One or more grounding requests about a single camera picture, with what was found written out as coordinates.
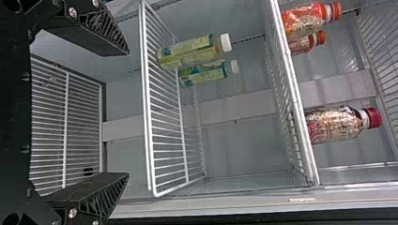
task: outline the screw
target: screw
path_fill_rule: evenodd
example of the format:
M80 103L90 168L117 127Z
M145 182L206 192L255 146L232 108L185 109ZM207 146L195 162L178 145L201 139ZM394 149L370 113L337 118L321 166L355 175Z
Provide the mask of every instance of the screw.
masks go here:
M21 76L21 80L23 82L30 82L30 74L28 72L24 72Z
M21 152L22 154L28 154L28 153L30 152L30 145L27 144L27 145L25 145L25 146L22 146L20 152Z
M26 191L26 197L27 197L27 198L30 198L30 196L31 196L30 191L31 191L30 188L28 188L27 191Z
M77 11L74 9L74 7L69 8L69 16L73 19L77 18Z
M59 2L59 0L53 0L53 5L55 5L56 7L61 6L61 3Z
M99 0L93 0L94 7L98 8L100 6Z
M76 218L76 215L77 215L77 209L75 208L70 209L69 218Z
M32 32L32 30L31 29L27 29L27 38L28 39L33 39L33 32Z

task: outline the white bottle cap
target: white bottle cap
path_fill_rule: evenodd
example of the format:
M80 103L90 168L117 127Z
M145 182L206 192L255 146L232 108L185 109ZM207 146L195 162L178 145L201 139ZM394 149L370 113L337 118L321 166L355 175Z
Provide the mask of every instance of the white bottle cap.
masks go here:
M236 59L231 60L231 69L232 69L232 73L234 73L234 74L240 73L239 63L237 62Z
M368 113L365 110L358 110L358 112L360 113L360 117L362 119L363 128L365 129L370 128L371 122Z
M325 5L326 8L326 23L331 22L331 6L329 4Z
M229 53L232 51L232 43L231 43L231 38L229 37L229 34L223 34L221 36L222 40L222 50L225 53Z

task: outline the red bottle cap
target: red bottle cap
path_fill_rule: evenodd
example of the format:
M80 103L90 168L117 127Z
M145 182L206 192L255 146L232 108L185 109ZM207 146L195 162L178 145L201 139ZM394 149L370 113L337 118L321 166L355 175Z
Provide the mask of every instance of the red bottle cap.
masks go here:
M329 4L331 7L331 22L340 20L343 16L343 6L339 2Z
M381 125L383 125L383 119L381 117L381 113L377 109L368 108L368 109L365 109L365 111L369 115L369 120L370 120L369 129L371 129L371 128L380 128Z
M317 35L317 38L318 38L318 41L317 41L317 43L316 43L316 46L325 44L325 41L326 41L326 34L325 34L325 32L322 31L322 30L320 30L320 31L318 31L318 32L316 33L316 35Z

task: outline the bottle label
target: bottle label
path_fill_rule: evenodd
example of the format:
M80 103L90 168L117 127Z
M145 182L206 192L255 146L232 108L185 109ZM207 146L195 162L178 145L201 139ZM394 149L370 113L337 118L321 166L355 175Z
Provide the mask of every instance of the bottle label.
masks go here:
M193 74L199 74L205 71L223 67L225 67L225 60L218 60L213 63L198 65L196 67L182 68L178 71L178 76L183 77Z
M318 32L325 24L320 5L311 3L308 6L296 7L282 12L284 31L287 39L305 38Z
M189 53L198 49L210 46L210 35L185 40L158 50L158 59L167 56L174 56L182 53Z
M179 47L176 51L162 50L158 51L158 61L164 69L181 68L183 66L194 65L198 62L211 61L217 58L219 51L216 46L210 46L209 36L198 38L195 43L191 46L185 45L184 51L182 47Z
M312 15L302 16L298 21L293 22L288 39L298 39L316 33L321 30L325 22Z
M356 138L362 131L361 119L348 106L307 110L305 118L312 144Z
M220 67L200 73L195 73L192 75L181 76L179 77L179 81L181 83L181 86L189 87L197 85L199 83L208 83L208 82L222 80L224 78L225 78L225 69L224 67Z
M308 37L304 37L300 40L289 41L289 49L292 55L307 53L310 50L310 40Z
M211 61L218 56L217 47L206 48L195 52L189 52L181 57L183 65L193 65L197 62Z

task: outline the white wire basket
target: white wire basket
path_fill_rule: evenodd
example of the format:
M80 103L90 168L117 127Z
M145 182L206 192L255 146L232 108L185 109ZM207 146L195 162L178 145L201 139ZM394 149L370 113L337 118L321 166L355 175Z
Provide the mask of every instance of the white wire basket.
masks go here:
M176 71L158 65L157 50L176 43L175 35L147 1L139 17L147 183L161 197L205 176L199 109L195 88L192 108L183 109Z
M268 74L281 118L290 164L308 185L320 185L314 152L304 117L299 85L291 52L284 34L278 0L265 1L266 50Z

